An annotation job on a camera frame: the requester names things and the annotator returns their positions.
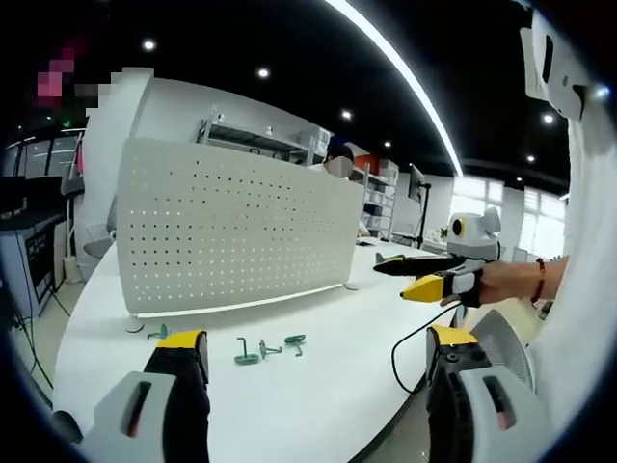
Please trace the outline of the person's right hand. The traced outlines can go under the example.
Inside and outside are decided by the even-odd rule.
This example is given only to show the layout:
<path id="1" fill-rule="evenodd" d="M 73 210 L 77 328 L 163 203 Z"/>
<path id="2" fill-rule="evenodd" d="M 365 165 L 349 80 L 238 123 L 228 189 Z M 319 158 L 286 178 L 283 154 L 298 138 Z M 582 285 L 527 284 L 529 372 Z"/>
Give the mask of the person's right hand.
<path id="1" fill-rule="evenodd" d="M 510 298 L 537 300 L 546 286 L 546 270 L 540 263 L 491 262 L 486 264 L 482 271 L 479 307 Z M 450 296 L 444 299 L 441 305 L 445 306 L 454 301 L 459 300 L 456 296 Z"/>

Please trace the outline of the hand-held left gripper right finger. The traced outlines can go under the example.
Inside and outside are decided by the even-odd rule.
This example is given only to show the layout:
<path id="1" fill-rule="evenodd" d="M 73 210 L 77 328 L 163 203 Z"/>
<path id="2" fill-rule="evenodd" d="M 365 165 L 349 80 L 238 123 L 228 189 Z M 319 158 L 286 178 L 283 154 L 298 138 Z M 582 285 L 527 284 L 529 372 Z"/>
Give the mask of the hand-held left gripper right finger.
<path id="1" fill-rule="evenodd" d="M 536 394 L 516 334 L 514 365 L 493 336 L 427 329 L 431 462 L 534 462 Z"/>

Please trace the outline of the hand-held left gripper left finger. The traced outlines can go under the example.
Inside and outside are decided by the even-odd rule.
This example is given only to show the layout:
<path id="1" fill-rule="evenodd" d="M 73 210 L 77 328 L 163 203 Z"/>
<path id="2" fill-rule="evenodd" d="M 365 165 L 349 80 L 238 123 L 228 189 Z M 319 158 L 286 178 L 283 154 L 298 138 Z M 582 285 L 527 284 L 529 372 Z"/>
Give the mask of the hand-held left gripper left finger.
<path id="1" fill-rule="evenodd" d="M 158 342 L 94 409 L 93 462 L 208 462 L 207 334 Z"/>

